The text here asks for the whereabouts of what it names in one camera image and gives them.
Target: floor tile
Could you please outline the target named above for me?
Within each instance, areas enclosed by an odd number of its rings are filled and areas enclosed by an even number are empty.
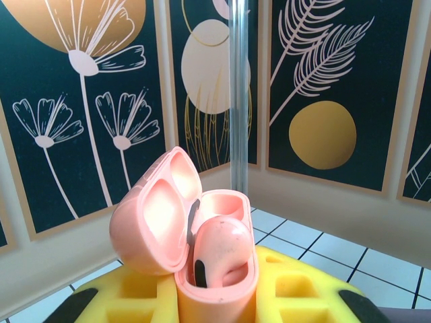
[[[384,281],[356,271],[350,284],[361,290],[366,297],[383,308],[411,308],[414,294]]]
[[[431,310],[431,301],[423,297],[418,297],[416,300],[415,309],[417,310]]]
[[[283,223],[285,220],[262,210],[256,210],[251,213],[251,219],[253,221],[253,227],[266,233],[274,230],[277,225]]]
[[[66,287],[38,303],[22,310],[21,312],[11,316],[11,323],[36,323],[43,322],[48,316],[53,313],[63,301],[73,293],[70,287]]]
[[[309,251],[301,258],[301,261],[320,269],[331,276],[337,277],[342,281],[346,281],[353,271],[352,268]]]
[[[312,245],[310,250],[348,266],[355,267],[364,253],[365,247],[330,234],[323,234]]]
[[[289,257],[298,259],[305,249],[299,248],[290,244],[286,241],[277,239],[273,236],[267,236],[261,243],[260,246],[270,248],[274,251],[281,252],[282,254],[288,255]]]
[[[72,284],[72,286],[74,289],[77,289],[79,286],[81,286],[81,285],[83,285],[83,284],[85,284],[85,283],[87,283],[87,282],[89,282],[89,281],[91,281],[91,280],[93,280],[99,276],[102,276],[106,273],[109,273],[110,271],[113,271],[114,269],[116,269],[120,266],[121,266],[120,262],[114,261],[114,262],[110,263],[109,265],[99,269],[98,271],[95,271],[95,272],[89,274],[88,276],[74,282]]]
[[[420,282],[419,295],[431,298],[431,270],[429,269],[424,269],[424,274]]]
[[[255,243],[259,242],[262,238],[264,238],[267,234],[265,232],[253,229],[253,234],[255,235]]]
[[[321,234],[320,231],[306,227],[305,225],[287,221],[277,228],[272,235],[297,244],[303,248],[308,248]]]
[[[419,266],[375,250],[366,252],[358,270],[413,292],[420,274]]]

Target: pink earbud case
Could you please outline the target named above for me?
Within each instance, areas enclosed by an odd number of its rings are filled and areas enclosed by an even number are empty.
[[[259,267],[255,249],[247,263],[223,278],[223,287],[193,285],[188,218],[200,200],[190,230],[218,215],[242,221],[253,237],[248,198],[234,190],[202,193],[199,175],[180,147],[168,151],[119,203],[110,222],[112,245],[125,265],[145,275],[174,273],[180,322],[254,322]]]

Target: white tile floor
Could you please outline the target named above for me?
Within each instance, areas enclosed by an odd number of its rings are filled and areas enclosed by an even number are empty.
[[[318,230],[253,209],[255,241],[362,290],[377,306],[431,309],[431,271]],[[113,262],[0,323],[39,323],[80,285],[121,265]]]

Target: yellow foam holder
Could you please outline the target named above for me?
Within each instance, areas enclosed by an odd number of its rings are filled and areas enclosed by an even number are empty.
[[[258,323],[360,323],[339,291],[363,295],[331,275],[257,246],[259,282],[254,311]],[[93,291],[86,299],[77,296]],[[46,320],[75,323],[175,323],[179,321],[174,275],[144,276],[122,266],[82,285]]]

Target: transparent tube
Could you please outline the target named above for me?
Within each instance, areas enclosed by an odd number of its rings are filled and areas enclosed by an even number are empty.
[[[248,0],[229,0],[230,178],[232,190],[248,191]]]

